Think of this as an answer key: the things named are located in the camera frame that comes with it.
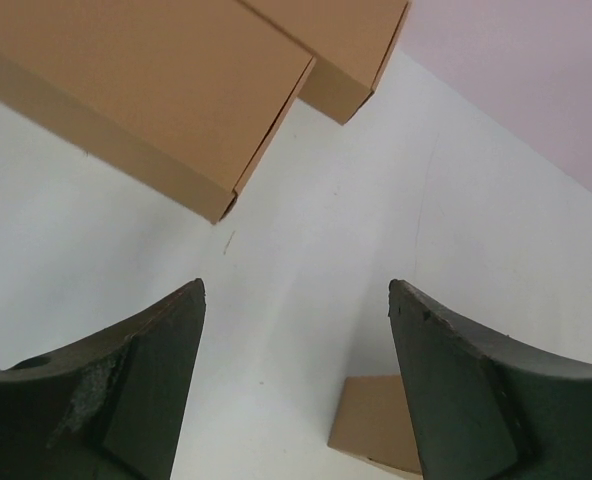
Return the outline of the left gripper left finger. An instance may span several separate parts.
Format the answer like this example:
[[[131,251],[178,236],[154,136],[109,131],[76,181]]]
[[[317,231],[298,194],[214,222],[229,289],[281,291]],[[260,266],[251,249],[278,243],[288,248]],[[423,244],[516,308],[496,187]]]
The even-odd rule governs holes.
[[[0,369],[0,479],[167,479],[206,313],[195,279],[147,309]]]

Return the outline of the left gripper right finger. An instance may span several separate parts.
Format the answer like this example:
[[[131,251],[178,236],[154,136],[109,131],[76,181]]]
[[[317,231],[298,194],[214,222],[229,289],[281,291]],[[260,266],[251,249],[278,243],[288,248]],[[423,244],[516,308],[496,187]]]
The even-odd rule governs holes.
[[[404,280],[389,318],[427,479],[592,479],[592,364],[464,317]]]

